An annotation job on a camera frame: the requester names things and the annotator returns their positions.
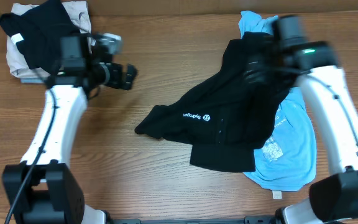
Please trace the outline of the black polo shirt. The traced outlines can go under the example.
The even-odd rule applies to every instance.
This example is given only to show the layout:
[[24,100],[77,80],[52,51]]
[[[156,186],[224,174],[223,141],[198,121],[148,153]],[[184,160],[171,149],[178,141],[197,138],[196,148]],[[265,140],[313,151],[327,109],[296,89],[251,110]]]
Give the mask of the black polo shirt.
[[155,139],[190,144],[190,164],[221,172],[255,171],[254,151],[272,135],[275,114],[286,90],[242,86],[248,58],[268,55],[273,37],[246,32],[230,40],[220,71],[172,105],[156,105],[135,128]]

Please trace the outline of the light blue t-shirt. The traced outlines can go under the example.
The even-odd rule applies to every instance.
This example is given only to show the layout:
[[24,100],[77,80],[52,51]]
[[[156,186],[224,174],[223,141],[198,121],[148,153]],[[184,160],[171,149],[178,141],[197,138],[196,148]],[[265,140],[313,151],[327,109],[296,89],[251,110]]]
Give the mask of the light blue t-shirt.
[[299,88],[280,103],[273,133],[254,157],[255,171],[244,175],[263,189],[296,192],[316,177],[316,138]]

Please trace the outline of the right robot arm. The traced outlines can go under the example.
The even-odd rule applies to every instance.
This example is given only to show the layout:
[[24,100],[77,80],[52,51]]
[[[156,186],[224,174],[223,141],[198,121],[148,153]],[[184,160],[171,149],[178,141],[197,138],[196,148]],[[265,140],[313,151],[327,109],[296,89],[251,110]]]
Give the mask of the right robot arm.
[[300,18],[283,16],[272,24],[272,52],[262,72],[296,76],[296,85],[314,114],[324,142],[330,176],[313,183],[309,197],[279,208],[270,223],[341,223],[358,218],[358,114],[345,71],[325,41],[310,42]]

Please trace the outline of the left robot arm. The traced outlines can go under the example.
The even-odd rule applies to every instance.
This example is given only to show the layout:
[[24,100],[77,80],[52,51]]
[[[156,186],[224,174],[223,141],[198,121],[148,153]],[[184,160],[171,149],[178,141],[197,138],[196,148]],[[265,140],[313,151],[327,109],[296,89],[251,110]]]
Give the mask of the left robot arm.
[[5,224],[112,223],[110,214],[85,204],[70,171],[80,119],[101,86],[130,90],[135,66],[113,63],[122,39],[114,34],[75,34],[60,40],[52,74],[41,78],[45,104],[35,136],[20,163],[7,165],[2,182],[10,203]]

